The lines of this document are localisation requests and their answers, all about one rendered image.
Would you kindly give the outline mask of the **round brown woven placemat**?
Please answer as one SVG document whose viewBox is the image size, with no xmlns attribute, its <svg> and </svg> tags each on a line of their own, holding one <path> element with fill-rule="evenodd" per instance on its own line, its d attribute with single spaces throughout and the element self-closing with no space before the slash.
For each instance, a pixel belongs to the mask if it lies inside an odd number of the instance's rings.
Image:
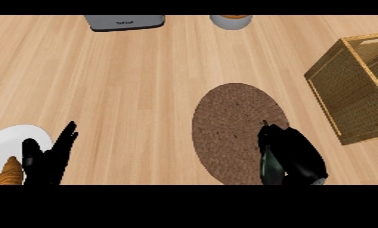
<svg viewBox="0 0 378 228">
<path fill-rule="evenodd" d="M 195 152 L 210 175 L 224 185 L 260 185 L 257 135 L 264 125 L 286 129 L 275 99 L 244 83 L 217 86 L 202 97 L 192 118 Z"/>
</svg>

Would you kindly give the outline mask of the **grey appliance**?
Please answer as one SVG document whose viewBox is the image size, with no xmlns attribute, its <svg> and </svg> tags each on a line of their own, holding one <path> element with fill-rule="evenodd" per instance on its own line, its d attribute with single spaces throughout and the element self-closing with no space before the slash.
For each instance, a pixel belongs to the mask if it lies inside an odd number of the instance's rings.
<svg viewBox="0 0 378 228">
<path fill-rule="evenodd" d="M 164 15 L 86 15 L 84 18 L 94 32 L 149 29 L 165 23 Z"/>
</svg>

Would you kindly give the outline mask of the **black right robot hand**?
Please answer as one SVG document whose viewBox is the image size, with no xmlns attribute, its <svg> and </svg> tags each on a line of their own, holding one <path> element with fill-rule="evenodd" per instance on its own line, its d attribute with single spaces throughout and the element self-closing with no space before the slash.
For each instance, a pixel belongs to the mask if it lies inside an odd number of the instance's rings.
<svg viewBox="0 0 378 228">
<path fill-rule="evenodd" d="M 269 146 L 283 168 L 285 177 L 280 185 L 325 184 L 328 172 L 323 158 L 297 129 L 282 129 L 263 121 L 257 142 L 260 155 L 261 147 Z"/>
</svg>

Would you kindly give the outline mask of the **golden brown croissant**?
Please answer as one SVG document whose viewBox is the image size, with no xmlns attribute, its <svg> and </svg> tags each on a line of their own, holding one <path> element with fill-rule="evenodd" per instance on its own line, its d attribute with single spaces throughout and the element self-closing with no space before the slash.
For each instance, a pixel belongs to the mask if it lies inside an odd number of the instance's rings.
<svg viewBox="0 0 378 228">
<path fill-rule="evenodd" d="M 0 185 L 21 185 L 24 183 L 22 165 L 15 156 L 10 156 L 0 171 Z"/>
</svg>

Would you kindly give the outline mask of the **dark eggplant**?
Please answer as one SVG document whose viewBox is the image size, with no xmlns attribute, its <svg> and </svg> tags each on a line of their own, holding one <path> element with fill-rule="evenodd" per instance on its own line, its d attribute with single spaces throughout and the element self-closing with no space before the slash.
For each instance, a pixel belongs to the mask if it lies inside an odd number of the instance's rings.
<svg viewBox="0 0 378 228">
<path fill-rule="evenodd" d="M 264 185 L 280 185 L 285 171 L 270 151 L 269 146 L 261 147 L 260 179 Z"/>
</svg>

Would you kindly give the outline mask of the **grey pot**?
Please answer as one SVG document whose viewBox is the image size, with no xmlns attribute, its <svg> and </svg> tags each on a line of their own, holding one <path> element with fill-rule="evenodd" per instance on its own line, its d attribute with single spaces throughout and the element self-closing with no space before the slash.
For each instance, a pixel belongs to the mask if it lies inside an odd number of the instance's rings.
<svg viewBox="0 0 378 228">
<path fill-rule="evenodd" d="M 245 28 L 251 22 L 252 16 L 236 16 L 236 17 L 226 17 L 221 15 L 211 15 L 210 19 L 217 27 L 224 30 L 239 30 Z"/>
</svg>

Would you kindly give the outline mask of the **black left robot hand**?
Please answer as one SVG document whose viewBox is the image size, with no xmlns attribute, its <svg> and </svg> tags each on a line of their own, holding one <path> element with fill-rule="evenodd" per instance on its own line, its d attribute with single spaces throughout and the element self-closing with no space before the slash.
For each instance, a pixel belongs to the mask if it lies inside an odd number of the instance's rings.
<svg viewBox="0 0 378 228">
<path fill-rule="evenodd" d="M 71 149 L 78 137 L 77 124 L 71 121 L 63 128 L 52 148 L 41 151 L 32 138 L 22 141 L 22 169 L 28 186 L 57 186 L 68 166 Z"/>
</svg>

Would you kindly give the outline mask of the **white plate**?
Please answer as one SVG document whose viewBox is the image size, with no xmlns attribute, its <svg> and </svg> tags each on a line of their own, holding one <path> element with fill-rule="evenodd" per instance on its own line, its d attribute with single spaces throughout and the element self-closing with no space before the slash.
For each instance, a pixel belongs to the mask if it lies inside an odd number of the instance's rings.
<svg viewBox="0 0 378 228">
<path fill-rule="evenodd" d="M 52 148 L 52 138 L 38 126 L 22 124 L 0 130 L 0 170 L 10 156 L 22 161 L 22 141 L 28 138 L 37 141 L 41 151 Z"/>
</svg>

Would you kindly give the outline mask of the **square wicker basket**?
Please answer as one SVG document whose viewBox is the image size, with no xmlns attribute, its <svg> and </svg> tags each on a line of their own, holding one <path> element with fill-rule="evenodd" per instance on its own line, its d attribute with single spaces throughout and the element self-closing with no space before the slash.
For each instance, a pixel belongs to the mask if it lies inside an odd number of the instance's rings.
<svg viewBox="0 0 378 228">
<path fill-rule="evenodd" d="M 378 33 L 340 38 L 304 78 L 341 144 L 378 138 Z"/>
</svg>

